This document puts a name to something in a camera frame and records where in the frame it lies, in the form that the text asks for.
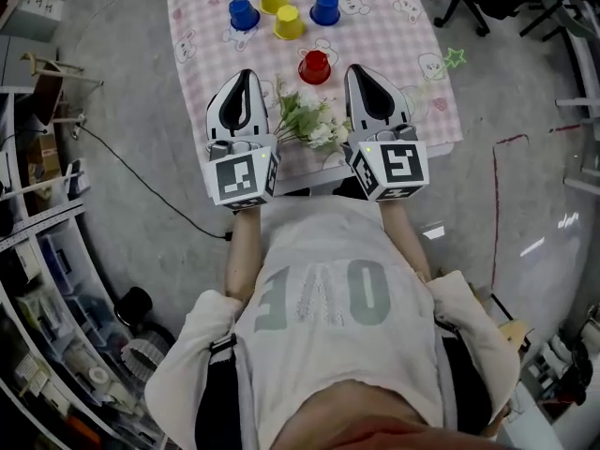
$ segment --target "black cable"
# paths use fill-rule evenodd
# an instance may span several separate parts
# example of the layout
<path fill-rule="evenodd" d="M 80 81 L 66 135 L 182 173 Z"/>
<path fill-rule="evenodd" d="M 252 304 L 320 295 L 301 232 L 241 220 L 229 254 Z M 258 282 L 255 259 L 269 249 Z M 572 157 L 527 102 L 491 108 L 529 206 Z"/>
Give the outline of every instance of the black cable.
<path fill-rule="evenodd" d="M 17 134 L 19 134 L 19 133 L 24 133 L 24 132 L 27 132 L 27 131 L 30 131 L 30 132 L 32 132 L 32 133 L 43 133 L 43 134 L 46 134 L 46 133 L 48 133 L 48 130 L 46 130 L 46 129 L 44 129 L 44 130 L 33 130 L 33 129 L 31 129 L 31 128 L 24 128 L 24 129 L 22 129 L 22 130 L 19 130 L 19 131 L 16 131 L 16 132 L 12 133 L 11 135 L 8 135 L 8 136 L 7 136 L 7 137 L 6 137 L 6 138 L 5 138 L 5 139 L 4 139 L 2 142 L 0 142 L 0 150 L 2 150 L 2 149 L 4 148 L 4 144 L 5 144 L 5 142 L 6 142 L 8 139 L 11 139 L 11 138 L 13 138 L 13 137 L 16 137 L 16 136 L 17 136 Z"/>
<path fill-rule="evenodd" d="M 198 225 L 196 225 L 189 217 L 187 217 L 186 215 L 184 215 L 182 212 L 180 212 L 179 210 L 177 210 L 174 206 L 172 206 L 169 202 L 167 202 L 164 197 L 162 195 L 160 195 L 160 193 L 158 193 L 156 190 L 154 190 L 152 187 L 150 187 L 144 180 L 143 178 L 141 178 L 135 170 L 133 170 L 131 167 L 129 167 L 127 165 L 127 163 L 120 158 L 115 152 L 114 150 L 111 149 L 111 147 L 104 142 L 98 135 L 96 135 L 95 133 L 92 133 L 90 130 L 88 130 L 87 128 L 83 127 L 81 124 L 75 124 L 76 127 L 79 127 L 81 130 L 87 132 L 89 135 L 91 135 L 92 137 L 94 137 L 96 140 L 98 140 L 100 143 L 102 143 L 106 149 L 111 152 L 121 163 L 123 163 L 123 165 L 125 165 L 125 168 L 127 168 L 131 173 L 133 173 L 135 175 L 135 177 L 140 180 L 140 182 L 142 182 L 142 184 L 148 188 L 148 190 L 150 190 L 152 193 L 154 193 L 157 197 L 159 197 L 163 203 L 165 205 L 167 205 L 169 208 L 171 208 L 176 214 L 179 214 L 180 217 L 185 218 L 196 230 L 199 230 L 200 232 L 204 233 L 205 235 L 208 236 L 212 236 L 213 238 L 218 238 L 220 240 L 225 240 L 227 242 L 231 241 L 231 236 L 232 233 L 231 232 L 227 232 L 225 233 L 225 235 L 223 236 L 219 236 L 219 235 L 214 235 L 210 232 L 207 232 L 204 229 L 201 229 Z"/>

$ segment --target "tablecloth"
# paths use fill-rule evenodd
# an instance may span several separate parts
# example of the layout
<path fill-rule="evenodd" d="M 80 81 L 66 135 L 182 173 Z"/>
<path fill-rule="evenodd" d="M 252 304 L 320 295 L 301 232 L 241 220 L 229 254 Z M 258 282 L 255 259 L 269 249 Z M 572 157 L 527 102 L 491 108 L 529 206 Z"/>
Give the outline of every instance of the tablecloth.
<path fill-rule="evenodd" d="M 234 30 L 230 27 L 230 1 L 168 0 L 176 65 L 201 164 L 208 159 L 206 107 L 220 87 L 243 68 L 253 69 L 261 80 L 273 130 L 279 122 L 276 75 L 288 90 L 304 85 L 298 65 L 311 49 L 328 55 L 331 77 L 314 88 L 320 97 L 331 100 L 338 116 L 345 114 L 346 69 L 360 63 L 402 90 L 419 140 L 431 146 L 462 139 L 448 74 L 439 71 L 446 49 L 441 51 L 420 0 L 339 0 L 341 19 L 329 27 L 309 18 L 315 0 L 291 0 L 307 25 L 297 40 L 277 38 L 273 33 L 275 16 L 263 13 L 257 27 L 246 32 Z M 249 1 L 259 8 L 260 0 Z M 340 153 L 327 155 L 300 142 L 280 145 L 279 153 L 278 180 L 345 164 Z"/>

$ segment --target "flower bouquet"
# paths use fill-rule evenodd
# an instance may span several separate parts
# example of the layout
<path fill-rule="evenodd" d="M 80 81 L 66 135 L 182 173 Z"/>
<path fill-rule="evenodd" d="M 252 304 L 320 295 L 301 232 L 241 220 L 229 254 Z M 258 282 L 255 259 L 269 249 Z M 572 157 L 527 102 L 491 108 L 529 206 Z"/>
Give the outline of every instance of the flower bouquet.
<path fill-rule="evenodd" d="M 312 88 L 283 94 L 283 81 L 277 78 L 277 102 L 281 121 L 273 132 L 279 143 L 299 140 L 312 149 L 334 150 L 346 140 L 350 121 L 340 122 L 327 99 L 320 100 Z"/>

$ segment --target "gray floor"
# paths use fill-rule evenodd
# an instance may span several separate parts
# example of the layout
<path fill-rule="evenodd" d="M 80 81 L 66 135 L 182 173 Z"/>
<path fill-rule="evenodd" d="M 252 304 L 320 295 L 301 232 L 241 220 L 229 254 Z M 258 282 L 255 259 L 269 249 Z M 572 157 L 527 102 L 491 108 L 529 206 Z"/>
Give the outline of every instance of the gray floor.
<path fill-rule="evenodd" d="M 166 0 L 65 0 L 68 15 L 55 40 L 62 58 L 83 64 L 103 87 L 82 98 L 87 126 L 109 143 L 170 202 L 207 230 L 223 234 L 228 212 L 207 199 L 177 78 Z M 430 18 L 450 0 L 422 0 Z M 460 269 L 476 288 L 489 287 L 494 250 L 495 142 L 500 231 L 494 291 L 528 322 L 534 342 L 566 316 L 585 261 L 593 199 L 563 186 L 566 165 L 580 157 L 583 130 L 548 133 L 578 122 L 555 98 L 578 95 L 563 41 L 542 43 L 548 23 L 520 38 L 534 15 L 488 19 L 480 38 L 464 6 L 436 29 L 443 49 L 464 49 L 468 64 L 451 75 L 464 141 L 430 161 L 431 185 L 407 203 L 417 226 L 442 222 L 446 235 L 427 249 L 435 265 Z M 70 88 L 71 101 L 86 87 Z M 88 159 L 92 189 L 84 222 L 99 266 L 116 294 L 132 285 L 154 300 L 155 318 L 178 333 L 198 294 L 219 288 L 227 244 L 194 230 L 149 193 L 98 142 L 63 139 Z M 565 215 L 577 219 L 568 227 Z M 544 238 L 527 254 L 523 250 Z"/>

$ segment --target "blue cup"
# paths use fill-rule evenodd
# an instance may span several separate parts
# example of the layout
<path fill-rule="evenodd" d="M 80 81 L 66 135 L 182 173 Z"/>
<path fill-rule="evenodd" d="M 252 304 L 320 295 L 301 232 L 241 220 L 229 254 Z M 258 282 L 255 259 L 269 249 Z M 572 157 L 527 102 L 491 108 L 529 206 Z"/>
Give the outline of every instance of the blue cup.
<path fill-rule="evenodd" d="M 338 23 L 338 0 L 317 0 L 310 9 L 310 18 L 318 25 L 329 26 Z"/>
<path fill-rule="evenodd" d="M 261 19 L 259 11 L 248 0 L 232 0 L 229 4 L 229 14 L 235 30 L 249 30 Z"/>

